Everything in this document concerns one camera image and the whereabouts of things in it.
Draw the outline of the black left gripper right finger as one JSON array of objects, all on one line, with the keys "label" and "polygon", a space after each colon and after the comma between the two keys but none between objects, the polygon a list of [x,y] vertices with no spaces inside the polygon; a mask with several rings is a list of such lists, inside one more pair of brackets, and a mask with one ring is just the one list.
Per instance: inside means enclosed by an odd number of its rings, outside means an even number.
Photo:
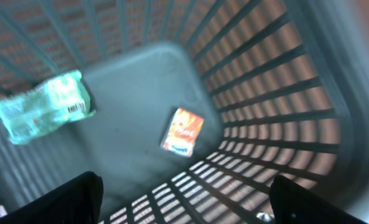
[{"label": "black left gripper right finger", "polygon": [[269,201],[276,224],[365,224],[282,175],[274,178]]}]

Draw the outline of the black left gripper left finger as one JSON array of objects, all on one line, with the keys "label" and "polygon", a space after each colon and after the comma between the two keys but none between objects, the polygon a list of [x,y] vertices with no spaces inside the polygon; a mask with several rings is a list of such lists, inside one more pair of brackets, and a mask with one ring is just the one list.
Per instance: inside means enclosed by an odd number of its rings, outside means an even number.
[{"label": "black left gripper left finger", "polygon": [[103,179],[87,171],[0,218],[0,224],[97,224],[103,193]]}]

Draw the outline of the orange snack packet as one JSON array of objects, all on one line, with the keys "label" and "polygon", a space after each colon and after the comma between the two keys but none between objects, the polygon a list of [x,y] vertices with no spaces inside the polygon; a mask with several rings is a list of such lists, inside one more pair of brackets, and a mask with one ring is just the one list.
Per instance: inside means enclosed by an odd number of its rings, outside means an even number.
[{"label": "orange snack packet", "polygon": [[160,147],[180,156],[191,157],[203,123],[203,117],[189,110],[177,108],[169,121]]}]

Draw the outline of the grey plastic basket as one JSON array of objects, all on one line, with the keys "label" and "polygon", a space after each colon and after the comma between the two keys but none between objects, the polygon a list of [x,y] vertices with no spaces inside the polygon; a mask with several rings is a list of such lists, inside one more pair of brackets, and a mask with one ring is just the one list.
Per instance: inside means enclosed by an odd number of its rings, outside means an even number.
[{"label": "grey plastic basket", "polygon": [[[100,223],[261,223],[284,175],[369,223],[369,46],[352,1],[0,1],[0,98],[79,70],[96,113],[24,145],[0,217],[76,176]],[[191,157],[160,147],[177,108]]]}]

